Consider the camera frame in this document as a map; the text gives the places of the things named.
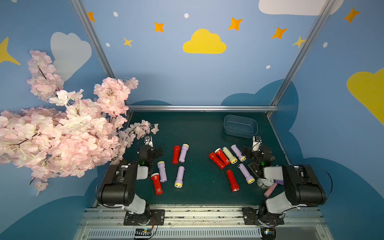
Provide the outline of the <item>pale green flashlight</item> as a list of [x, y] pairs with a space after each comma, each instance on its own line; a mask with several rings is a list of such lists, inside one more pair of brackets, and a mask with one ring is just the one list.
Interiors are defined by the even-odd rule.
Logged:
[[222, 152], [226, 155], [232, 165], [234, 165], [238, 161], [238, 159], [231, 153], [231, 151], [227, 147], [223, 147]]

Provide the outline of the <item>blue plastic storage box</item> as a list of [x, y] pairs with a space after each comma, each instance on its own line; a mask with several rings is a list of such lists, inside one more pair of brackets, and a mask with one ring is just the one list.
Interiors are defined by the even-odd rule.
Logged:
[[228, 135], [252, 139], [258, 134], [256, 120], [236, 115], [227, 115], [224, 118], [224, 132]]

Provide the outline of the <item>red flashlight cluster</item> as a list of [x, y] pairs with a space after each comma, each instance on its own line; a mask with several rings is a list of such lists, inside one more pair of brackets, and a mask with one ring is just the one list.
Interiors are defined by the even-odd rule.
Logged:
[[209, 158], [222, 170], [225, 168], [225, 164], [217, 157], [214, 152], [209, 154]]

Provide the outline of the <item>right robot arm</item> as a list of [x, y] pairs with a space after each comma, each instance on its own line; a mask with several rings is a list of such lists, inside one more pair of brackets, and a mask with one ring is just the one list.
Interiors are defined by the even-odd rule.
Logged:
[[331, 196], [326, 194], [312, 166], [272, 166], [272, 151], [263, 146], [260, 137], [254, 136], [252, 140], [252, 147], [242, 150], [246, 159], [253, 160], [249, 164], [250, 170], [262, 184], [282, 182], [284, 186], [283, 193], [273, 198], [268, 197], [261, 204], [260, 215], [278, 216], [297, 207], [316, 207], [324, 204]]

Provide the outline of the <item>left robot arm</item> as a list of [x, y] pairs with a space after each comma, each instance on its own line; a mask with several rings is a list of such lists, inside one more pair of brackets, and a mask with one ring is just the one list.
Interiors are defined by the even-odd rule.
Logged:
[[149, 204], [136, 194], [137, 181], [148, 179], [153, 173], [154, 160], [162, 156], [162, 147], [155, 148], [152, 137], [145, 136], [137, 161], [109, 166], [96, 191], [99, 204], [107, 208], [122, 208], [131, 215], [149, 215]]

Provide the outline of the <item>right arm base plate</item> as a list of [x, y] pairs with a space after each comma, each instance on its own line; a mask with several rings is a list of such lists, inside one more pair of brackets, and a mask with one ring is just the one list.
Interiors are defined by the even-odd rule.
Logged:
[[284, 225], [285, 214], [271, 214], [263, 207], [254, 209], [251, 207], [242, 208], [245, 225], [267, 226], [270, 228]]

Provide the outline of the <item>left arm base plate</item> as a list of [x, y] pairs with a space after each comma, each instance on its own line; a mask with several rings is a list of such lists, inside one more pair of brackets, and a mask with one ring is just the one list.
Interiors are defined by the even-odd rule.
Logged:
[[144, 214], [137, 215], [126, 212], [124, 226], [163, 226], [165, 221], [165, 210], [149, 210]]

